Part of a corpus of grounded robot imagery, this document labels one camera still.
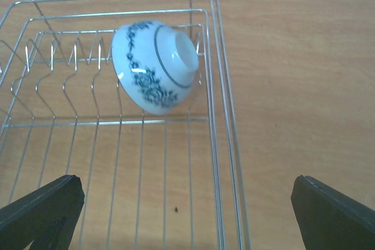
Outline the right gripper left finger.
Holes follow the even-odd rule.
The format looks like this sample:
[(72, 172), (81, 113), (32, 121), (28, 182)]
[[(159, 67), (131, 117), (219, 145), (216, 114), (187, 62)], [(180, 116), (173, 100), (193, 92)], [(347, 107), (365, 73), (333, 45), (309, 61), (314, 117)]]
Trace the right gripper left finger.
[(67, 174), (2, 207), (1, 249), (68, 249), (84, 198)]

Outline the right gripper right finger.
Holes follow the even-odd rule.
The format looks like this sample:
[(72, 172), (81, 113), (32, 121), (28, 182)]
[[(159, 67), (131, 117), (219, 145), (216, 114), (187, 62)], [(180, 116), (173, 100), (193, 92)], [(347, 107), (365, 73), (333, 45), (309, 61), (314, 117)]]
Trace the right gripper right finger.
[(291, 203), (306, 249), (374, 249), (374, 210), (364, 204), (303, 175)]

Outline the blue floral white bowl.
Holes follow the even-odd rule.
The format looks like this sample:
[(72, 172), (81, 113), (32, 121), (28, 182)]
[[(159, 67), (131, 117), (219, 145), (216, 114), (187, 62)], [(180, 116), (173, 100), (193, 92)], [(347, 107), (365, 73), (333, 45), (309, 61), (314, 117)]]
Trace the blue floral white bowl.
[(117, 29), (111, 57), (124, 91), (154, 115), (166, 115), (187, 99), (199, 69), (197, 51), (187, 33), (157, 20)]

